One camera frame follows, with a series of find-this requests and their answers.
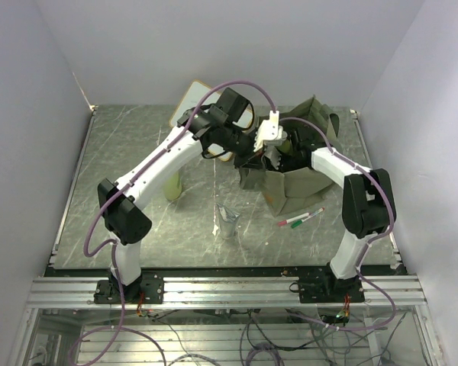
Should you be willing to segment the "yellow-green pump bottle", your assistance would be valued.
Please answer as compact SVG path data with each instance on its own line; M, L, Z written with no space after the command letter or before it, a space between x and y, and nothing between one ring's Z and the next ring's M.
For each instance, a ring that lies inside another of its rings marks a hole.
M291 138L285 131L282 132L282 137L284 138L284 140L282 141L282 143L279 146L276 147L277 150L281 154L292 156L293 155L293 145L292 145Z

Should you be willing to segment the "olive canvas bag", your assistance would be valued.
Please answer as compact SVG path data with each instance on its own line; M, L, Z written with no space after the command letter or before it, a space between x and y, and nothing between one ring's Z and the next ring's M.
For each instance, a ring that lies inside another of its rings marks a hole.
M302 138L312 140L311 151L325 147L327 138L332 147L343 151L338 141L340 118L315 96L280 114L280 125L286 133L298 131ZM292 172L274 171L263 155L264 169L237 169L240 188L260 191L273 216L291 214L324 199L334 185L326 175L310 166Z

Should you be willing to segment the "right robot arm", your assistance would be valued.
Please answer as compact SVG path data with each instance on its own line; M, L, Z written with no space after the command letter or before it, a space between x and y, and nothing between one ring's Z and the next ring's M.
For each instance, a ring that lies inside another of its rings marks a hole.
M302 303L361 302L363 260L373 240L396 219L389 174L343 156L326 136L308 126L282 134L283 142L268 149L263 159L263 195L275 215L306 209L323 200L329 188L342 191L344 232L337 252L324 267L299 278L291 290Z

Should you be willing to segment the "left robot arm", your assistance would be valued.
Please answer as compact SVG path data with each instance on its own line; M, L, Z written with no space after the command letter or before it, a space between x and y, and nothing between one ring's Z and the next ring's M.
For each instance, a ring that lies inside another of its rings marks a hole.
M105 240L112 245L109 300L117 297L121 303L131 303L145 295L140 244L152 222L143 210L155 190L214 143L232 153L257 153L280 135L279 111L275 107L258 127L256 136L250 137L224 119L240 117L230 105L205 106L205 101L217 91L217 88L209 90L196 106L187 110L185 120L174 126L169 136L137 167L116 182L104 179L98 185L97 218L104 221L111 234Z

